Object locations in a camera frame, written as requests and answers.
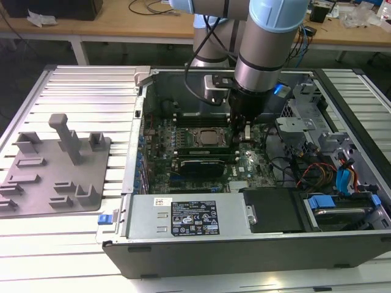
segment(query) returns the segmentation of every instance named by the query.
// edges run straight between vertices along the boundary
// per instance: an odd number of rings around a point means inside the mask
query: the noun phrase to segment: desk leg
[[[337,58],[335,58],[335,61],[337,62],[342,62],[342,59],[344,58],[345,54],[346,54],[347,51],[339,51],[338,52],[338,55],[337,55]]]
[[[78,61],[78,65],[90,65],[83,42],[79,40],[72,40],[70,42],[72,44],[76,60]]]

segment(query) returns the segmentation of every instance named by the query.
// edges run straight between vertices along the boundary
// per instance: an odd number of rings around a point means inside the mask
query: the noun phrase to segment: motherboard
[[[261,127],[252,140],[230,146],[228,127],[178,127],[172,120],[145,122],[149,194],[239,192],[246,187],[275,186],[264,159]]]

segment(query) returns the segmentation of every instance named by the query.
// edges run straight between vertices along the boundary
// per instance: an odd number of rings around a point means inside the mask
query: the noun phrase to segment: electronic device
[[[310,14],[310,21],[313,21],[314,23],[324,23],[326,15],[331,9],[332,6],[330,3],[314,2]]]
[[[213,74],[234,71],[192,68],[189,83]],[[183,76],[137,74],[122,200],[97,232],[123,276],[347,268],[391,251],[391,165],[326,71],[282,71],[283,111],[239,142],[228,102],[192,98]]]
[[[22,18],[28,10],[41,15],[74,20],[94,20],[103,0],[0,0],[10,17]]]

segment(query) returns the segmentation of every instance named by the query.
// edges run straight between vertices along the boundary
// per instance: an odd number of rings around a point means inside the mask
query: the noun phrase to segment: blue light
[[[280,89],[282,89],[282,87],[283,87],[283,85],[282,84],[278,84],[278,85],[276,85],[276,89],[274,90],[274,94],[276,95],[276,94],[278,94],[279,93],[279,91],[280,91]]]

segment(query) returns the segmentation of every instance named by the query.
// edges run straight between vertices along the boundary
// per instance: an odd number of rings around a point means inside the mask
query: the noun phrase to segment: sticker
[[[170,206],[172,197],[155,197],[153,199],[154,206]]]
[[[171,234],[174,236],[219,235],[215,201],[171,203]]]

